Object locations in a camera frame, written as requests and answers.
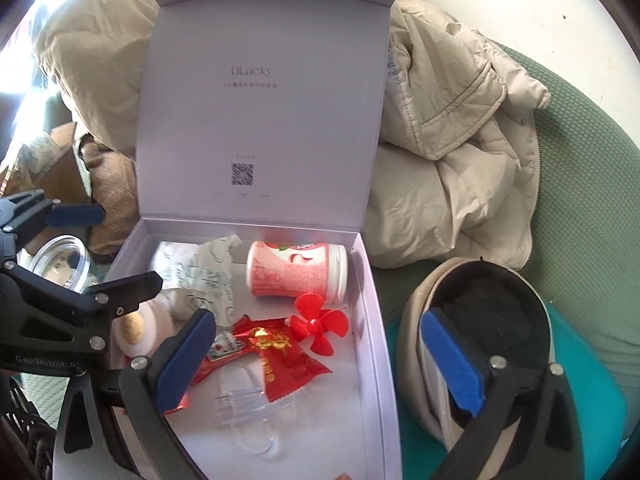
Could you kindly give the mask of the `white round pod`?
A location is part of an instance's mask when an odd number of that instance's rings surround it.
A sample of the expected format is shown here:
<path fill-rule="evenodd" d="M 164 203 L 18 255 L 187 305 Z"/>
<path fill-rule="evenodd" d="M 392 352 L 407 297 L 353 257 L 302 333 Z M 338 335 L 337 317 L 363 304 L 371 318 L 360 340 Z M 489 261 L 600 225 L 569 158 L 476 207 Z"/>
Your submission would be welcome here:
<path fill-rule="evenodd" d="M 142 302 L 134 312 L 113 321 L 112 334 L 117 347 L 127 358 L 152 356 L 162 342 L 174 334 L 168 300 L 158 294 Z"/>

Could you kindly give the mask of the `clear plastic clip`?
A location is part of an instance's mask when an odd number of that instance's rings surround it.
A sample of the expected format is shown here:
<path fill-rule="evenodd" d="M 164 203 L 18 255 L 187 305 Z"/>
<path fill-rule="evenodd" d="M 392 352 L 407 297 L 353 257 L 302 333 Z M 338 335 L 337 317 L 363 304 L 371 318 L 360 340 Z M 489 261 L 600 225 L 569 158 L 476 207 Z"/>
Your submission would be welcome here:
<path fill-rule="evenodd" d="M 296 421 L 295 396 L 268 399 L 266 389 L 245 366 L 224 366 L 218 375 L 219 394 L 213 402 L 213 425 L 228 430 L 235 444 L 262 456 L 276 452 L 280 433 Z"/>

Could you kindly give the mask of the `red gold snack packet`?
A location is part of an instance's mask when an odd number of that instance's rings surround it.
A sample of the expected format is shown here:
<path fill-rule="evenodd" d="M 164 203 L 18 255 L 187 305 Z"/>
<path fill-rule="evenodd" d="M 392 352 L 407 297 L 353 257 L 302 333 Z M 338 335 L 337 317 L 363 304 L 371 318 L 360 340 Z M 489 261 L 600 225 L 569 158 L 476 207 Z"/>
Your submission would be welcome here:
<path fill-rule="evenodd" d="M 312 358 L 295 339 L 284 318 L 252 320 L 243 316 L 232 327 L 232 335 L 262 363 L 265 394 L 276 402 L 332 370 Z"/>

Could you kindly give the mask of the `red plastic propeller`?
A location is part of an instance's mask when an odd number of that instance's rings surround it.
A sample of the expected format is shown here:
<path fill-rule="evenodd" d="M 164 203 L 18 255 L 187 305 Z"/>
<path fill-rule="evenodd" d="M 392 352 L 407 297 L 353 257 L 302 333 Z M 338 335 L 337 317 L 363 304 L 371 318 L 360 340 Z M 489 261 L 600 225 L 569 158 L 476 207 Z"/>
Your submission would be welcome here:
<path fill-rule="evenodd" d="M 334 348 L 328 335 L 344 338 L 349 330 L 349 320 L 345 312 L 328 309 L 322 296 L 303 294 L 294 301 L 296 314 L 285 320 L 297 342 L 311 338 L 310 350 L 318 356 L 333 356 Z"/>

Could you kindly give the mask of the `red ketchup sachet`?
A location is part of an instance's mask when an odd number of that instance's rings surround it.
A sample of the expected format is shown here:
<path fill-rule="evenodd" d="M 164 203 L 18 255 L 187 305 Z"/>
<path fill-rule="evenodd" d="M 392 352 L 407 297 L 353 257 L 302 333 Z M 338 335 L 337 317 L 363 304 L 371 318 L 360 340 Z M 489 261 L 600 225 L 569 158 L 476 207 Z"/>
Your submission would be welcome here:
<path fill-rule="evenodd" d="M 191 386 L 245 350 L 244 344 L 223 332 L 213 339 L 197 330 L 186 336 L 172 336 L 155 352 L 160 371 L 155 379 L 154 406 L 162 414 L 175 411 Z"/>

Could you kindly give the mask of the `brown cardboard box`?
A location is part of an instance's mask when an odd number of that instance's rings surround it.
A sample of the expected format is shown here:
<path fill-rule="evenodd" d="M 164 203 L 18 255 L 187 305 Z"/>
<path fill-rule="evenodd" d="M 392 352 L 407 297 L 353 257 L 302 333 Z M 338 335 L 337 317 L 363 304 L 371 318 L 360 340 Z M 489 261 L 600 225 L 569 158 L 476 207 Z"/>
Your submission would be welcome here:
<path fill-rule="evenodd" d="M 76 124 L 68 122 L 24 144 L 15 162 L 1 171 L 1 195 L 41 188 L 47 198 L 64 204 L 88 203 L 74 148 Z"/>

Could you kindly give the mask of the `clear glass jar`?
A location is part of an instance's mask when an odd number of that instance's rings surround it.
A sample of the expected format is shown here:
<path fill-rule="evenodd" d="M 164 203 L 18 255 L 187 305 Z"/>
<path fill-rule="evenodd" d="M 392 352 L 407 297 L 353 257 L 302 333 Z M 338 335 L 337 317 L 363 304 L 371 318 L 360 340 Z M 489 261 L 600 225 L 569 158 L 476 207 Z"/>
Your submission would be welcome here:
<path fill-rule="evenodd" d="M 74 234 L 46 231 L 18 253 L 17 262 L 40 278 L 74 292 L 82 292 L 88 285 L 89 252 Z"/>

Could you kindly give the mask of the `teal foam mat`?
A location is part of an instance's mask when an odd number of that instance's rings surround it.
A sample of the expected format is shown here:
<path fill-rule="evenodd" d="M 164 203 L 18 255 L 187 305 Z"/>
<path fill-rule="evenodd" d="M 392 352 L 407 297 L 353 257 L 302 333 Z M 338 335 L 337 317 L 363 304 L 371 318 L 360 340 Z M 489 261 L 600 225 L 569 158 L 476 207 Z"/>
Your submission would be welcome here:
<path fill-rule="evenodd" d="M 614 463 L 627 407 L 615 379 L 558 309 L 549 306 L 555 359 L 564 367 L 576 405 L 585 477 L 600 479 Z M 428 479 L 446 457 L 446 448 L 421 428 L 404 402 L 398 403 L 402 475 Z"/>

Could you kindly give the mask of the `white patterned wipe packet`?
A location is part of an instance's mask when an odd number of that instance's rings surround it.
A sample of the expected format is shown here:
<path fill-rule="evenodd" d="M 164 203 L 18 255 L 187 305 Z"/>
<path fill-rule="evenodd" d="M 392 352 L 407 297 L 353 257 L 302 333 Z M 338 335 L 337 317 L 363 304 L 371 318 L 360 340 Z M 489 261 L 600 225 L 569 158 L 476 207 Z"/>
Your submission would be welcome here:
<path fill-rule="evenodd" d="M 235 234 L 203 244 L 160 242 L 149 269 L 163 279 L 160 293 L 171 316 L 186 321 L 198 309 L 213 313 L 219 327 L 233 324 L 232 255 Z"/>

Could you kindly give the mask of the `brown quilted garment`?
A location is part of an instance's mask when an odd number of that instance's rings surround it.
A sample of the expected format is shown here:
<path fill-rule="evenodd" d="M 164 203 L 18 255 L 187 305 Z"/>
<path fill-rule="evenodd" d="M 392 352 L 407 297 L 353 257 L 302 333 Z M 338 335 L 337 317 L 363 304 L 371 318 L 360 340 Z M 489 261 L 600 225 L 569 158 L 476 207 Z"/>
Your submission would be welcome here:
<path fill-rule="evenodd" d="M 105 219 L 89 234 L 89 252 L 99 263 L 111 263 L 140 219 L 134 161 L 98 142 L 91 134 L 79 141 L 78 154 L 89 171 L 91 198 Z"/>

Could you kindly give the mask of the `beige cap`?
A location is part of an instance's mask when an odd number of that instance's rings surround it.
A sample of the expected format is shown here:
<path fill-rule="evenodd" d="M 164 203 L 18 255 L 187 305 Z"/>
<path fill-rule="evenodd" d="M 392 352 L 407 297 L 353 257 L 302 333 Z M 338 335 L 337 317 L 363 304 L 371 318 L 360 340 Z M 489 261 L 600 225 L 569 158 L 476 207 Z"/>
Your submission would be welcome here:
<path fill-rule="evenodd" d="M 396 342 L 401 399 L 416 422 L 461 457 L 457 479 L 495 479 L 524 416 L 539 374 L 554 359 L 547 308 L 520 274 L 482 259 L 453 258 L 411 294 Z M 471 431 L 497 374 L 522 372 L 522 388 L 500 405 L 506 414 Z"/>

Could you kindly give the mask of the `pink white canister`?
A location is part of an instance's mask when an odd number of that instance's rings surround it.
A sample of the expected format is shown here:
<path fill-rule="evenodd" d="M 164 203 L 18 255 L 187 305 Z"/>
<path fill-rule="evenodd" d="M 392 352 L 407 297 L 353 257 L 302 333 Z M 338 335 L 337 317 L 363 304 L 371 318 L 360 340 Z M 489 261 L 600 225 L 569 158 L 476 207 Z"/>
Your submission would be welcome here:
<path fill-rule="evenodd" d="M 255 297 L 316 294 L 340 304 L 348 282 L 348 255 L 343 245 L 288 245 L 256 240 L 246 260 L 246 286 Z"/>

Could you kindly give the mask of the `open white gift box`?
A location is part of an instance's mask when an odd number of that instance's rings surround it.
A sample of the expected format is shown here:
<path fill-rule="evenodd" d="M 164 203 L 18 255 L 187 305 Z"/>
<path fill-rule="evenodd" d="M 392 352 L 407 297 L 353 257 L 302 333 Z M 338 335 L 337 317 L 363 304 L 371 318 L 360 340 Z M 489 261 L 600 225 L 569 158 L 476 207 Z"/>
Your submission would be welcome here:
<path fill-rule="evenodd" d="M 141 219 L 111 270 L 163 240 L 235 234 L 348 252 L 349 332 L 296 392 L 297 419 L 257 456 L 216 429 L 215 377 L 170 426 L 212 479 L 397 479 L 396 398 L 361 237 L 395 0 L 155 0 L 137 120 Z"/>

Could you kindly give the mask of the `beige puffer jacket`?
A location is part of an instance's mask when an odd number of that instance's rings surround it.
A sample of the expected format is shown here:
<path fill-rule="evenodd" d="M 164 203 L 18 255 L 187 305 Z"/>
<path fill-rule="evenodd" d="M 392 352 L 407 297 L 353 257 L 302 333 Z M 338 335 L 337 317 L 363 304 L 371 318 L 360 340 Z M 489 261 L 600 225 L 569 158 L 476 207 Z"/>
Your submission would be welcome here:
<path fill-rule="evenodd" d="M 134 156 L 147 236 L 355 244 L 394 268 L 533 249 L 549 92 L 418 0 L 67 0 L 37 60 Z"/>

